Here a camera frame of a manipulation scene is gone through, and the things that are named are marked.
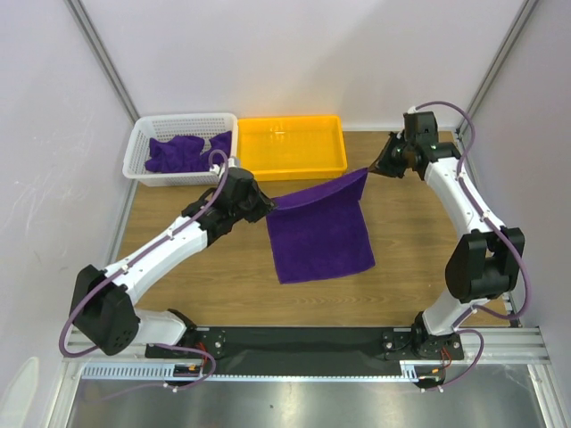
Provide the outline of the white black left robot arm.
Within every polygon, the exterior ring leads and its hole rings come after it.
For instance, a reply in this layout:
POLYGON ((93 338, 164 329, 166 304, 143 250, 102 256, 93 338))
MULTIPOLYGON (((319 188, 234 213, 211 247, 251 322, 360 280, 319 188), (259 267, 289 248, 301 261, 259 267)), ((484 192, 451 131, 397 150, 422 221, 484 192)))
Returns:
POLYGON ((196 326, 181 312, 136 310, 142 296, 173 268, 228 234, 235 223, 255 223, 277 207, 253 174, 229 169, 218 186, 190 203, 152 241, 104 269, 92 265, 77 275, 70 322, 107 356, 133 343, 164 344, 178 357, 196 346, 196 326))

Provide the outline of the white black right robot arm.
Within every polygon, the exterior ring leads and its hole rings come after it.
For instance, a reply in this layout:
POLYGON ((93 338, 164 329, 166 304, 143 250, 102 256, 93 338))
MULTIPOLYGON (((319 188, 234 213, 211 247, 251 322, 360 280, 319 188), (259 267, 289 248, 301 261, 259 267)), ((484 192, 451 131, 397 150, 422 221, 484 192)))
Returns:
POLYGON ((442 143, 428 105, 403 115, 404 129, 392 133, 369 166, 372 174, 402 178, 416 172, 438 196, 459 238, 444 270, 446 288, 436 302, 418 313, 408 349, 419 358, 458 340, 459 326, 488 302, 512 291, 523 270, 525 237, 507 227, 487 206, 468 176, 465 158, 453 143, 442 143))

